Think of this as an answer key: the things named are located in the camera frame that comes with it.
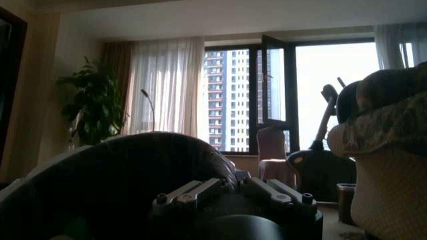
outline sky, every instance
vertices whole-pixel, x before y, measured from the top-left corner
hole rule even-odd
[[[362,80],[379,70],[375,43],[350,43],[296,47],[299,146],[308,149],[316,137],[327,101],[320,91],[331,84],[338,94],[343,90],[338,77],[346,85]],[[338,119],[328,120],[327,130]]]

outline ceiling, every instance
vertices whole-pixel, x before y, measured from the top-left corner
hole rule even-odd
[[[427,0],[180,0],[69,17],[97,39],[121,41],[419,22],[426,10]]]
[[[72,12],[88,9],[152,4],[177,0],[28,0],[39,12]]]

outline sheer white curtain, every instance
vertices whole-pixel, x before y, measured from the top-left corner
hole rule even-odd
[[[427,61],[427,22],[374,27],[380,69],[403,69]]]
[[[201,134],[197,133],[197,92],[203,84],[203,55],[201,37],[135,43],[127,104],[128,134],[152,130],[152,110],[141,89],[153,105],[155,130],[193,137]]]

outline pink upholstered chair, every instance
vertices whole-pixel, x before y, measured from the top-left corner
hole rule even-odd
[[[258,172],[262,180],[278,179],[296,189],[295,172],[287,163],[286,135],[276,126],[263,128],[256,133],[258,141]]]

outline open window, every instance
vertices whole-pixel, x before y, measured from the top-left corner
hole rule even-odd
[[[292,74],[295,46],[270,36],[262,36],[262,90],[258,90],[258,123],[259,129],[276,126],[283,128],[286,150],[299,150],[298,112],[292,109],[296,92]]]

